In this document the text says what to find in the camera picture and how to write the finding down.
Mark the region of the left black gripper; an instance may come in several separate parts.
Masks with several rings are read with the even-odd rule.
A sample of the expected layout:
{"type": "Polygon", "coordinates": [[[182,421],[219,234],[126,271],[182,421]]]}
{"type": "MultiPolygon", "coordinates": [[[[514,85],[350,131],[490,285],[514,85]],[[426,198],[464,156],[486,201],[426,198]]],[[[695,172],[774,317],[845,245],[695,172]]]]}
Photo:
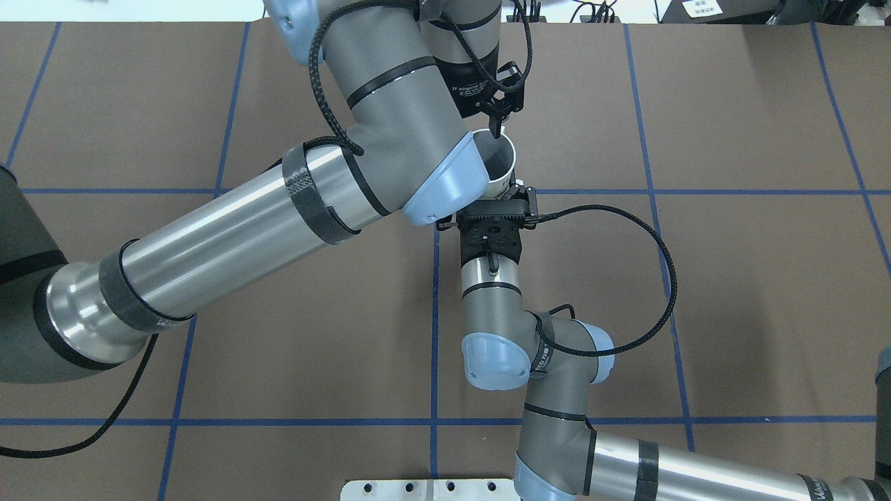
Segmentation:
{"type": "Polygon", "coordinates": [[[480,112],[486,114],[488,130],[496,140],[502,137],[504,122],[510,114],[520,112],[524,107],[524,83],[497,98],[496,86],[471,63],[446,63],[445,84],[461,117],[470,118],[480,112]]]}

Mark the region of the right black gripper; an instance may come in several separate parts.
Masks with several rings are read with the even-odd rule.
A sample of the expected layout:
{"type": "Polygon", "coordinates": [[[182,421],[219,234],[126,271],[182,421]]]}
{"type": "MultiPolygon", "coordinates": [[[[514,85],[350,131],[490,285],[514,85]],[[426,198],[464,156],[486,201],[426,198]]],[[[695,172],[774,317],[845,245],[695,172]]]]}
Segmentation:
{"type": "Polygon", "coordinates": [[[537,189],[522,185],[498,199],[478,199],[455,213],[459,230],[459,263],[500,255],[518,264],[522,230],[535,230],[539,215],[537,189]]]}

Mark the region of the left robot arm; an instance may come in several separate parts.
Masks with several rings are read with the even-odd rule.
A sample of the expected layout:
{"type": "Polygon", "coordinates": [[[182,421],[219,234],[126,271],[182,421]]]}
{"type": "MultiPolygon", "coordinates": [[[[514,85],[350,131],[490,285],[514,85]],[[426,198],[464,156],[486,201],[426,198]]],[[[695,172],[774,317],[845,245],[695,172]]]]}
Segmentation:
{"type": "Polygon", "coordinates": [[[2,173],[2,381],[112,369],[153,334],[399,212],[427,225],[482,196],[465,117],[484,110],[499,1],[267,1],[331,128],[98,263],[69,263],[2,173]]]}

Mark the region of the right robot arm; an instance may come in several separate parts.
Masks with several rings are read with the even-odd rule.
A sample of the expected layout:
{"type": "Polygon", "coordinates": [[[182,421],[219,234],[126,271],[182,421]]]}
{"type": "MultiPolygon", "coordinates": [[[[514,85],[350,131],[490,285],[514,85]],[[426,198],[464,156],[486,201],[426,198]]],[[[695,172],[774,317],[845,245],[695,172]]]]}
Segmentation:
{"type": "Polygon", "coordinates": [[[525,388],[514,488],[522,500],[888,500],[889,351],[879,356],[875,469],[871,479],[833,483],[732,463],[596,431],[588,421],[589,387],[602,383],[615,355],[648,342],[672,316],[677,271],[655,229],[626,210],[583,204],[541,214],[535,190],[513,181],[490,188],[439,220],[457,228],[462,264],[466,379],[481,390],[525,388]],[[668,302],[655,325],[630,343],[559,310],[526,310],[521,289],[521,231],[577,212],[610,212],[656,242],[668,274],[668,302]]]}

